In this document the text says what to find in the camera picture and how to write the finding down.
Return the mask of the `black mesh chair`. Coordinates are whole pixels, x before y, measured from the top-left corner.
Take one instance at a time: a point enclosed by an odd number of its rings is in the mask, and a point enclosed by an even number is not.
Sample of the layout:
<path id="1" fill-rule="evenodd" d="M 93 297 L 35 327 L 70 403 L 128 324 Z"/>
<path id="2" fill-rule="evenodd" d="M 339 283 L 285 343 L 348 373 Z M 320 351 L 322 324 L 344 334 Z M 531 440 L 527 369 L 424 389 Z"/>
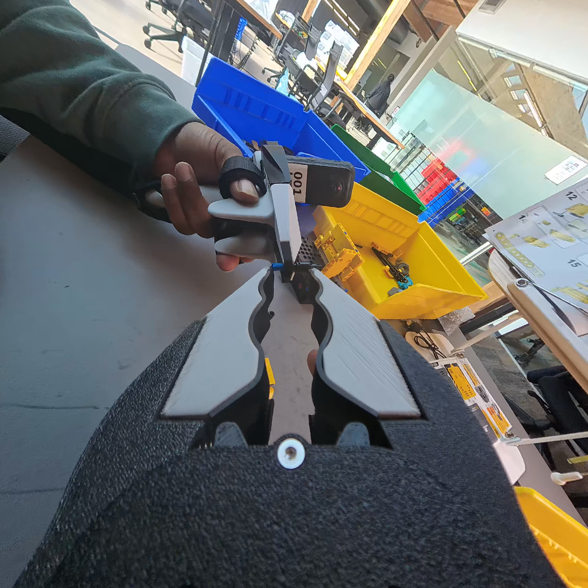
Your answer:
<path id="1" fill-rule="evenodd" d="M 22 129 L 3 115 L 0 116 L 1 123 L 1 160 L 4 160 L 10 153 L 12 153 L 18 146 L 23 143 L 28 137 L 29 132 Z"/>

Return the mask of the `person's left hand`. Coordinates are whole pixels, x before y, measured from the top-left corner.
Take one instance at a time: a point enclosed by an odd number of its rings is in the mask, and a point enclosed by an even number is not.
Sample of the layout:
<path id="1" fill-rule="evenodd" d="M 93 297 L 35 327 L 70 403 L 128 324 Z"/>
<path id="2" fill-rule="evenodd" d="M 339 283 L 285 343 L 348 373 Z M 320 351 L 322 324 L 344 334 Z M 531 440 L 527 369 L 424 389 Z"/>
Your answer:
<path id="1" fill-rule="evenodd" d="M 226 161 L 241 155 L 237 146 L 199 122 L 187 123 L 162 143 L 153 172 L 160 176 L 164 205 L 178 232 L 213 237 L 201 185 L 217 184 Z"/>

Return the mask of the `black office chair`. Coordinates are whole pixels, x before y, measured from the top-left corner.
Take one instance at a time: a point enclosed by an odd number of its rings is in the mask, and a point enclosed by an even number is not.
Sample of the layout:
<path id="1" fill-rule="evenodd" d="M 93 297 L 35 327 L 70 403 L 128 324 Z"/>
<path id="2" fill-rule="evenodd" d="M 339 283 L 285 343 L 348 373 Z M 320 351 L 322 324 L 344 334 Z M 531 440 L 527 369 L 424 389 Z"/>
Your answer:
<path id="1" fill-rule="evenodd" d="M 543 419 L 533 417 L 509 397 L 505 399 L 529 437 L 547 437 L 549 429 L 560 435 L 587 432 L 587 393 L 565 367 L 529 371 L 526 379 L 538 389 L 529 389 L 527 394 L 542 408 Z"/>

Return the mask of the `long wooden work table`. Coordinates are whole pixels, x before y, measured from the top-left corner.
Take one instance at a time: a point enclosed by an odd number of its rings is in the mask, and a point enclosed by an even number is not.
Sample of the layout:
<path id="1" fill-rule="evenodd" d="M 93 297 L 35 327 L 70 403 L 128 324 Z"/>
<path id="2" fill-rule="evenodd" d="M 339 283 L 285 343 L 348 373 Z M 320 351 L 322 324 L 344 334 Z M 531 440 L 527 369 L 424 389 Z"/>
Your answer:
<path id="1" fill-rule="evenodd" d="M 340 105 L 344 104 L 350 112 L 358 112 L 366 118 L 378 137 L 370 140 L 367 145 L 369 149 L 372 149 L 379 139 L 383 139 L 388 143 L 394 143 L 400 150 L 405 148 L 405 145 L 392 135 L 392 132 L 386 128 L 379 117 L 361 102 L 338 77 L 335 78 L 335 85 L 337 86 L 337 90 L 334 93 L 337 93 L 337 97 L 332 102 L 332 112 L 337 111 Z"/>

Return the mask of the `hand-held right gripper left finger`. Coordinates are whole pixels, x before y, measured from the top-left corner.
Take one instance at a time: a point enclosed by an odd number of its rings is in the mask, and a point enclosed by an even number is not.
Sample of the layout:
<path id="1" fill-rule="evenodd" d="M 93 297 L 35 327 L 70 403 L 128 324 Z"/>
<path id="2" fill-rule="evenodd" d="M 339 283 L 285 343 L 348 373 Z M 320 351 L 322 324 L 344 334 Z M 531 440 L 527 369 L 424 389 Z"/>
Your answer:
<path id="1" fill-rule="evenodd" d="M 274 283 L 264 268 L 205 316 L 162 417 L 215 417 L 261 381 Z"/>

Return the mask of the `blue plastic bin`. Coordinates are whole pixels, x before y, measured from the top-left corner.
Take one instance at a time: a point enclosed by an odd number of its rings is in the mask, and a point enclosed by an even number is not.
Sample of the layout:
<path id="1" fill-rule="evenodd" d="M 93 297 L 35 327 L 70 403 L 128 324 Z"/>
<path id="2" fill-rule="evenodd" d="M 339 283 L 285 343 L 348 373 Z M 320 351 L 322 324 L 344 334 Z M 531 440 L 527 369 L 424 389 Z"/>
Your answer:
<path id="1" fill-rule="evenodd" d="M 370 173 L 314 112 L 214 56 L 196 87 L 192 109 L 244 156 L 252 155 L 248 143 L 274 141 L 294 155 L 347 161 L 356 169 L 356 182 Z"/>

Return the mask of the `person's left forearm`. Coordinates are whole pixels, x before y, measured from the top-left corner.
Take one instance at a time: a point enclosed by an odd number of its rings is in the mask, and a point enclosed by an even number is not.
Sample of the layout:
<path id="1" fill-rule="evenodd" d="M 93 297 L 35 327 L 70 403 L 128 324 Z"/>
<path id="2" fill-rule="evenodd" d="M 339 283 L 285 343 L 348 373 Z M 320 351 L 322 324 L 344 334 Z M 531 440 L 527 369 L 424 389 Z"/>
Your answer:
<path id="1" fill-rule="evenodd" d="M 136 172 L 151 170 L 175 132 L 201 123 L 68 1 L 1 1 L 1 111 Z"/>

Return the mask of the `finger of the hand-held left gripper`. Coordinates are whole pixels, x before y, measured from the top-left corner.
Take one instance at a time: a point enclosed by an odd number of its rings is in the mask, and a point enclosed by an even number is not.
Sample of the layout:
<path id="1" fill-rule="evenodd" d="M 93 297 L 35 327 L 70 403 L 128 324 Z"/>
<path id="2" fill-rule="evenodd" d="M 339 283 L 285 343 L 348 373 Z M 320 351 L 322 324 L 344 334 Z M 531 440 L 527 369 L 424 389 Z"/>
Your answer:
<path id="1" fill-rule="evenodd" d="M 295 198 L 288 183 L 271 185 L 270 197 L 274 209 L 276 262 L 282 265 L 279 270 L 282 282 L 290 283 L 295 273 L 293 266 L 302 244 Z"/>

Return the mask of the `heap of dark lego parts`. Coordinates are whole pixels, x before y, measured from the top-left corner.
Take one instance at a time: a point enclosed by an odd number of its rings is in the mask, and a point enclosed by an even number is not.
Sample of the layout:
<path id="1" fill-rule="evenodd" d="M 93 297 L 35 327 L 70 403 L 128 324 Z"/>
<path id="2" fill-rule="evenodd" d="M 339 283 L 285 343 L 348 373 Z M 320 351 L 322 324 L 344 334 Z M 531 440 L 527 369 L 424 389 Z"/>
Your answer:
<path id="1" fill-rule="evenodd" d="M 382 264 L 386 275 L 396 283 L 396 286 L 388 290 L 389 297 L 404 292 L 414 285 L 410 277 L 409 265 L 398 254 L 384 249 L 376 242 L 371 243 L 371 250 Z"/>

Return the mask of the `instruction booklet on stand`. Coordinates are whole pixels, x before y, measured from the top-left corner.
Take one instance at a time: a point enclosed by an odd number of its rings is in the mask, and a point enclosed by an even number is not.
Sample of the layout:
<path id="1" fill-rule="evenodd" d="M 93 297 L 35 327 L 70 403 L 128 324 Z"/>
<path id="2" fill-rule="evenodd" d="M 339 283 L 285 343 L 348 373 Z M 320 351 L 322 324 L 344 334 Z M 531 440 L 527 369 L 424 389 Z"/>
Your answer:
<path id="1" fill-rule="evenodd" d="M 429 334 L 422 330 L 418 332 L 408 331 L 405 334 L 405 339 L 429 363 L 437 359 L 447 359 L 451 357 L 467 359 L 464 356 L 450 356 L 449 351 L 453 349 L 453 345 L 442 334 Z M 510 483 L 517 483 L 522 474 L 525 473 L 526 469 L 524 459 L 520 454 L 518 447 L 504 445 L 501 440 L 495 444 L 492 444 L 490 441 L 490 444 L 494 447 Z"/>

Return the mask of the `black and yellow lego model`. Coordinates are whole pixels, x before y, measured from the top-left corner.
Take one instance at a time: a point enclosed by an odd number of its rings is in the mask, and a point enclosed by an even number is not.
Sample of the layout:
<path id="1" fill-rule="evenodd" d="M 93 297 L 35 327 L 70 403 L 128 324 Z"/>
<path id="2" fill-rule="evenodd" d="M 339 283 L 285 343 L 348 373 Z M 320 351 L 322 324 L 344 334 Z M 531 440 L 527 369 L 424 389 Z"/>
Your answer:
<path id="1" fill-rule="evenodd" d="M 351 239 L 342 224 L 336 223 L 330 229 L 319 231 L 316 238 L 303 237 L 295 262 L 319 263 L 323 266 L 322 274 L 349 293 L 348 281 L 364 263 L 360 247 Z M 289 283 L 298 303 L 313 303 L 313 285 L 309 271 L 295 272 Z"/>

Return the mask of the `red and blue storage rack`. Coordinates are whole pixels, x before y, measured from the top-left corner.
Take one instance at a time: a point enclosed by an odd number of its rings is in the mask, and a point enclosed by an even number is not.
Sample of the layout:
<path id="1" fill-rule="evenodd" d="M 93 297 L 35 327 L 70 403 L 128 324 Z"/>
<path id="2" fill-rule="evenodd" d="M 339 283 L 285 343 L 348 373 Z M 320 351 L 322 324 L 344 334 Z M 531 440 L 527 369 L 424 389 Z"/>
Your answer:
<path id="1" fill-rule="evenodd" d="M 433 155 L 415 158 L 401 175 L 425 206 L 419 220 L 431 228 L 459 210 L 475 194 L 473 189 Z"/>

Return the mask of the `clear plastic bag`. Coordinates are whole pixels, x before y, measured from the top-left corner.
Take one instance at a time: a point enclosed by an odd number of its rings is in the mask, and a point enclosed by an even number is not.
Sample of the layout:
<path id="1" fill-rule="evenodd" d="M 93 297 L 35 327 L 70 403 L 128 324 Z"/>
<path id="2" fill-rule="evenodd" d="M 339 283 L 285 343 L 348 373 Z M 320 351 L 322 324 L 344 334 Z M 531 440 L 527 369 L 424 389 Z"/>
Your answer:
<path id="1" fill-rule="evenodd" d="M 443 327 L 443 330 L 447 334 L 455 332 L 460 325 L 472 320 L 475 317 L 475 313 L 472 312 L 468 306 L 449 312 L 438 318 L 439 323 Z"/>

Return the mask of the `yellow plastic bin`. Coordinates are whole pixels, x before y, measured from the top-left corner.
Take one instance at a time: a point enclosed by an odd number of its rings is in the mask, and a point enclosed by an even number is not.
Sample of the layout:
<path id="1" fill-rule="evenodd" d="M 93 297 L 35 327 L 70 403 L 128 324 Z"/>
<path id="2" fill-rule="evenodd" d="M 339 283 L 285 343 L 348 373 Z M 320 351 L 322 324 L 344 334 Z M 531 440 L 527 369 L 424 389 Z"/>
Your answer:
<path id="1" fill-rule="evenodd" d="M 535 539 L 564 584 L 587 587 L 587 528 L 534 489 L 513 489 Z"/>
<path id="2" fill-rule="evenodd" d="M 317 206 L 313 218 L 317 237 L 341 224 L 357 246 L 364 262 L 343 280 L 343 289 L 378 319 L 437 319 L 487 298 L 428 224 L 358 183 L 345 207 Z M 388 294 L 398 284 L 375 246 L 408 264 L 413 285 Z"/>

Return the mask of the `printed parts leaflet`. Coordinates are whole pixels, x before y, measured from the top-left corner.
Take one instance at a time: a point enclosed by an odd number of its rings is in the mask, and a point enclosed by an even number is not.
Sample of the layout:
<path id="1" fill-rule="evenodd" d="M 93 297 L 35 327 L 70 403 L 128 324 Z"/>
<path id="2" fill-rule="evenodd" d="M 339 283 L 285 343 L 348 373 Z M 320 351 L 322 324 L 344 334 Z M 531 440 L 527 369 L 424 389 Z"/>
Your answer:
<path id="1" fill-rule="evenodd" d="M 481 424 L 492 444 L 515 437 L 512 425 L 468 359 L 447 358 L 430 364 L 447 376 L 459 391 L 466 406 Z"/>

